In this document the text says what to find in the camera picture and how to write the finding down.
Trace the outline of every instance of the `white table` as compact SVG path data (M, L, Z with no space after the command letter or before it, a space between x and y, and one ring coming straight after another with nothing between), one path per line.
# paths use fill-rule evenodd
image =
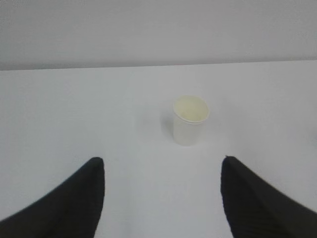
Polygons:
M0 71L0 219L94 156L96 238L230 238L221 161L237 156L317 211L317 61ZM202 141L171 137L171 103L203 97Z

